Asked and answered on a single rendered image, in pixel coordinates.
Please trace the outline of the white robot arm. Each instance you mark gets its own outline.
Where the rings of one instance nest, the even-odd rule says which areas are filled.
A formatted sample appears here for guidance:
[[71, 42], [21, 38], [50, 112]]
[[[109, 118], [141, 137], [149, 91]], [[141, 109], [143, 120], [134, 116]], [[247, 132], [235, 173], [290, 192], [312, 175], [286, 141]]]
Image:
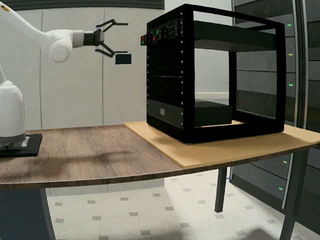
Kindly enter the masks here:
[[[0, 1], [0, 18], [8, 22], [29, 40], [37, 44], [52, 62], [62, 64], [72, 54], [73, 48], [82, 48], [83, 30], [58, 29], [41, 32], [30, 25], [14, 10]], [[95, 42], [104, 41], [105, 32], [97, 29]], [[25, 150], [30, 137], [25, 134], [23, 96], [15, 85], [6, 81], [0, 65], [0, 150]]]

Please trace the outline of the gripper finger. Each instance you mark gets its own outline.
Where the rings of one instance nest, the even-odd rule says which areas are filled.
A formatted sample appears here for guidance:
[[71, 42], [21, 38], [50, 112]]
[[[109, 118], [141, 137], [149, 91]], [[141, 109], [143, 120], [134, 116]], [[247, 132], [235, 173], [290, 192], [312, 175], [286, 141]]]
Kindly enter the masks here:
[[103, 24], [100, 24], [100, 25], [97, 25], [96, 26], [96, 30], [100, 29], [101, 27], [109, 24], [109, 23], [112, 23], [110, 26], [108, 26], [105, 30], [103, 30], [102, 32], [106, 32], [108, 29], [110, 29], [113, 25], [115, 26], [127, 26], [129, 25], [128, 23], [118, 23], [117, 21], [115, 21], [115, 19], [111, 19]]
[[99, 43], [101, 43], [101, 46], [104, 47], [107, 51], [109, 51], [111, 54], [101, 50], [100, 48], [98, 48], [98, 46], [95, 47], [95, 52], [99, 52], [102, 53], [110, 58], [113, 58], [115, 55], [117, 55], [117, 53], [128, 53], [128, 51], [113, 51], [112, 49], [110, 49], [104, 42], [99, 41]]

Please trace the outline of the tan wooden board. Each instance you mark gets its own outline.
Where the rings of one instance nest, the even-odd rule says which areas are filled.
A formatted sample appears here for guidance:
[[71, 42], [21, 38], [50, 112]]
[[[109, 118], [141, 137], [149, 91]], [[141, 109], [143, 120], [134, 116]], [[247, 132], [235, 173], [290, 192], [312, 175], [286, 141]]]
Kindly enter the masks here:
[[320, 143], [320, 133], [286, 124], [283, 132], [195, 142], [189, 145], [148, 125], [147, 121], [123, 122], [122, 124], [184, 170]]

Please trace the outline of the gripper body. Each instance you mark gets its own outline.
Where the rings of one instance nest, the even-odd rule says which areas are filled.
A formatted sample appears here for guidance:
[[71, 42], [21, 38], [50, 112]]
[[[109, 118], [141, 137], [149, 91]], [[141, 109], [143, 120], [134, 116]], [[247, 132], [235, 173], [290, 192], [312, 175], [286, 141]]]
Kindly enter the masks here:
[[101, 45], [98, 41], [95, 42], [95, 33], [96, 31], [84, 31], [84, 44], [83, 46], [96, 46]]

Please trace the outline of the black metal rack frame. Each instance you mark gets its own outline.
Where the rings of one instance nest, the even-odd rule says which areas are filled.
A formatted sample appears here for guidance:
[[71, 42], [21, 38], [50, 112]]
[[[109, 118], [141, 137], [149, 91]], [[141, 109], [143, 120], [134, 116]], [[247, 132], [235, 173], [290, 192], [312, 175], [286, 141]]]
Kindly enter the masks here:
[[[198, 21], [194, 11], [265, 25], [242, 28]], [[148, 22], [146, 32], [176, 19], [180, 19], [180, 37], [146, 46], [146, 123], [185, 145], [277, 133], [286, 112], [286, 38], [278, 23], [185, 3]], [[263, 32], [270, 29], [275, 34]], [[195, 98], [198, 48], [229, 51], [228, 105]], [[253, 51], [276, 51], [275, 119], [237, 110], [237, 53]], [[245, 123], [232, 124], [234, 119]]]

